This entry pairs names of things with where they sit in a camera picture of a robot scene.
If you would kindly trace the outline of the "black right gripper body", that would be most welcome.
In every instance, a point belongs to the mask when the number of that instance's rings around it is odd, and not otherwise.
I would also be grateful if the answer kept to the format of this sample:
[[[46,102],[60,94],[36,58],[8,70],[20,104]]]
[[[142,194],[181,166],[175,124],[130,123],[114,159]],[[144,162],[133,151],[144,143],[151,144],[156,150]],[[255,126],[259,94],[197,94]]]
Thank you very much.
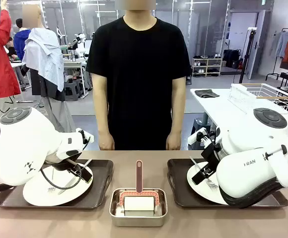
[[[202,157],[208,162],[209,168],[211,170],[216,170],[220,158],[219,151],[221,150],[221,146],[219,144],[209,144],[201,153]]]

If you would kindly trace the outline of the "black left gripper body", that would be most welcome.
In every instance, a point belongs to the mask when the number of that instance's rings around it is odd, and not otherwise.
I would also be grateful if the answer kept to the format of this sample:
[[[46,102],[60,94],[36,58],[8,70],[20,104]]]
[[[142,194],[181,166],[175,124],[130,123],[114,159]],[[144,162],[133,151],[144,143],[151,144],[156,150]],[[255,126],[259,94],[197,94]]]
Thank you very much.
[[[52,166],[53,168],[55,168],[58,171],[68,171],[68,168],[80,166],[77,162],[70,160],[70,159],[62,160],[59,163],[51,163],[51,162],[45,161],[44,165]]]

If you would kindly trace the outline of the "person's left hand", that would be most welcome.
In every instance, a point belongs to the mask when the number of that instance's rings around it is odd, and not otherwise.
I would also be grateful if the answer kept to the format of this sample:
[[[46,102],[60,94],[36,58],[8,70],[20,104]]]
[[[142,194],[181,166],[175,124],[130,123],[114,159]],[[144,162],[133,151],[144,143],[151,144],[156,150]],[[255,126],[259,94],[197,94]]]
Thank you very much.
[[[166,150],[181,149],[181,133],[171,132],[166,140]]]

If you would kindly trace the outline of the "person's right hand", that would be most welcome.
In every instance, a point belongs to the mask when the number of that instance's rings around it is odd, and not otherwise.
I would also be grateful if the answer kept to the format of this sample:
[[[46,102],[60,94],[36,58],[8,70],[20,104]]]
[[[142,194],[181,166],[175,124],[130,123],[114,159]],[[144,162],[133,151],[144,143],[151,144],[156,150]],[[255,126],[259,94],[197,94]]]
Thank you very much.
[[[115,142],[110,133],[99,134],[99,148],[101,151],[115,150]]]

